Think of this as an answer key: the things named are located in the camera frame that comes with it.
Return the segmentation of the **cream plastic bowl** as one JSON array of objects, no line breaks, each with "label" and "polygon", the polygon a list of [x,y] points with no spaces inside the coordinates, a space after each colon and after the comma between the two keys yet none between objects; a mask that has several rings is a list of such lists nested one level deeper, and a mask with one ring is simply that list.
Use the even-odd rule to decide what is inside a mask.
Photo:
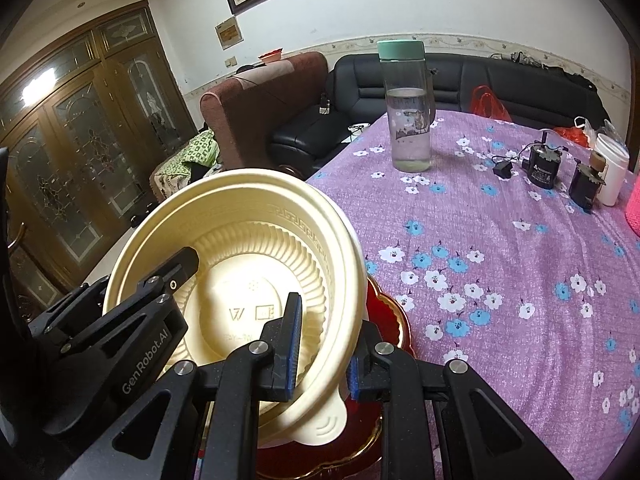
[{"label": "cream plastic bowl", "polygon": [[134,231],[108,281],[113,309],[189,247],[198,267],[172,296],[188,329],[175,361],[205,365],[256,340],[288,295],[303,306],[291,401],[259,409],[263,446],[325,445],[347,425],[346,368],[366,318],[367,272],[340,207],[312,185],[265,169],[229,170],[164,200]]}]

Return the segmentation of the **purple floral tablecloth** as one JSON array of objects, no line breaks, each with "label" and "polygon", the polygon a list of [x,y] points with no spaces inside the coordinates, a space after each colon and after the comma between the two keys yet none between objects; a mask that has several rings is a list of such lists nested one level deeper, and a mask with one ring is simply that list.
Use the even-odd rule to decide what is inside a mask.
[{"label": "purple floral tablecloth", "polygon": [[380,119],[310,183],[352,222],[418,357],[468,362],[572,476],[599,478],[639,421],[636,177],[614,206],[584,211],[568,194],[580,146],[548,135],[562,164],[543,190],[520,167],[492,171],[539,131],[442,110],[431,134],[432,166],[407,174]]}]

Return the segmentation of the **green patterned blanket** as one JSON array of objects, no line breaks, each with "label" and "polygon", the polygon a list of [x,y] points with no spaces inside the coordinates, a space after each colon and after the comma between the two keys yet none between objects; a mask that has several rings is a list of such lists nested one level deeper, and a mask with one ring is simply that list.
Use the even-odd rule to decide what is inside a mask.
[{"label": "green patterned blanket", "polygon": [[189,184],[223,169],[215,133],[205,127],[152,171],[150,187],[160,203]]}]

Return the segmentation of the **wooden glass door cabinet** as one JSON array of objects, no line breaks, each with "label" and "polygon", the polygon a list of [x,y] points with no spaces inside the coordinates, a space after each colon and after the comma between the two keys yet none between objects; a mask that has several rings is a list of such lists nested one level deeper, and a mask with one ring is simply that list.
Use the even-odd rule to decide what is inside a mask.
[{"label": "wooden glass door cabinet", "polygon": [[146,213],[152,172],[195,131],[146,1],[77,27],[9,76],[8,240],[29,315],[80,285]]}]

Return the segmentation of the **small black power adapter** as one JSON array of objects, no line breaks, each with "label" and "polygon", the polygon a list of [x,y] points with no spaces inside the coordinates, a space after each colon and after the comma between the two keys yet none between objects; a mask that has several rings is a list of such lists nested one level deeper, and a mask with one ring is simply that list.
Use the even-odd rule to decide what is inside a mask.
[{"label": "small black power adapter", "polygon": [[512,178],[513,162],[511,157],[494,157],[491,159],[494,163],[492,172],[501,180],[510,180]]}]

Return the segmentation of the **black box device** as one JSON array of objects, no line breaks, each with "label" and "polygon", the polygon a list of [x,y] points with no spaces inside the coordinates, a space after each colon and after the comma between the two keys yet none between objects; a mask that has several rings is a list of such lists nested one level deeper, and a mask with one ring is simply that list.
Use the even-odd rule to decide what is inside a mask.
[{"label": "black box device", "polygon": [[600,187],[604,185],[601,177],[604,168],[604,162],[596,162],[594,165],[586,165],[582,162],[576,164],[568,195],[584,211],[591,211]]}]

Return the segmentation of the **black fan motor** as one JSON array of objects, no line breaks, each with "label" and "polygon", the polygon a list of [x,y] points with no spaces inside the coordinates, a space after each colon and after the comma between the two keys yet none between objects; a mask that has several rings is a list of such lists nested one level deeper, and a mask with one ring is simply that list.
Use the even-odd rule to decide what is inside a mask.
[{"label": "black fan motor", "polygon": [[526,145],[524,151],[527,155],[521,161],[528,180],[544,190],[554,188],[565,152],[564,146],[548,142],[549,132],[549,129],[542,129],[540,139]]}]

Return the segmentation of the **orange plastic bag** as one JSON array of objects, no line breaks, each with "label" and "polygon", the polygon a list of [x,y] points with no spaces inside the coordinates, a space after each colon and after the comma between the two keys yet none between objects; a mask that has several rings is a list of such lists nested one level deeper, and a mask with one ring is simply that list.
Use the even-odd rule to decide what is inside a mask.
[{"label": "orange plastic bag", "polygon": [[589,136],[584,133],[584,130],[577,127],[555,127],[553,129],[559,136],[566,140],[570,140],[583,148],[590,147]]}]

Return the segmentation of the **white paper cup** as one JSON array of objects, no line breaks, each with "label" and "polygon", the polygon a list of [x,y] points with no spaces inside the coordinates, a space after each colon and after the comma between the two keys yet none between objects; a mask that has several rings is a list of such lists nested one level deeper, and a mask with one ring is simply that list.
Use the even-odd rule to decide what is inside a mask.
[{"label": "white paper cup", "polygon": [[603,206],[613,207],[626,179],[629,153],[623,144],[605,133],[598,134],[594,150],[605,159],[602,174],[604,185],[600,188],[597,199]]}]

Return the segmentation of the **red plastic bag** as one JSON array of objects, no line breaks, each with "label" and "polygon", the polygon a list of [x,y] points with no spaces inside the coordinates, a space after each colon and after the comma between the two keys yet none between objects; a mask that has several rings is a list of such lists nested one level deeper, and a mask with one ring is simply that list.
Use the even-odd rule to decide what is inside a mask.
[{"label": "red plastic bag", "polygon": [[506,107],[486,84],[473,89],[470,112],[480,117],[512,122]]}]

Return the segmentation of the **black leather sofa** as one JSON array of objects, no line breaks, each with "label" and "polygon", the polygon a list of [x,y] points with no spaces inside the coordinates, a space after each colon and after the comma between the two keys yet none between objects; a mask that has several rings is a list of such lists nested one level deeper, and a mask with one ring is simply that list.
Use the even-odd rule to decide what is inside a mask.
[{"label": "black leather sofa", "polygon": [[[527,65],[515,58],[430,53],[435,106],[469,113],[473,90],[486,84],[512,122],[530,128],[568,127],[577,116],[599,128],[608,119],[597,87],[587,78],[554,66]],[[348,128],[372,124],[386,112],[383,74],[374,53],[340,58],[326,78],[322,103],[314,104],[270,133],[268,153],[275,165],[308,178],[344,147]]]}]

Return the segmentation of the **clear bottle with green lid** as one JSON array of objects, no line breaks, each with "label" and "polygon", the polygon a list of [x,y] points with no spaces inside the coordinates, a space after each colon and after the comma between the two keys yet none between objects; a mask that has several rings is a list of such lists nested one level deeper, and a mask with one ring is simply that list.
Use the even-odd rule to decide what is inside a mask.
[{"label": "clear bottle with green lid", "polygon": [[378,42],[393,166],[418,174],[432,163],[431,124],[436,105],[432,73],[420,40]]}]

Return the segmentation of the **small framed wall notice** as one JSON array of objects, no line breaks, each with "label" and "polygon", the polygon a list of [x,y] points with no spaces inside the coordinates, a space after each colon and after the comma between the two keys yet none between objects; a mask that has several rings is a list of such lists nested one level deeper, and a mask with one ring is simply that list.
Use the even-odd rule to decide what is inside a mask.
[{"label": "small framed wall notice", "polygon": [[234,15],[219,23],[215,27],[215,32],[222,50],[227,50],[243,41],[238,20]]}]

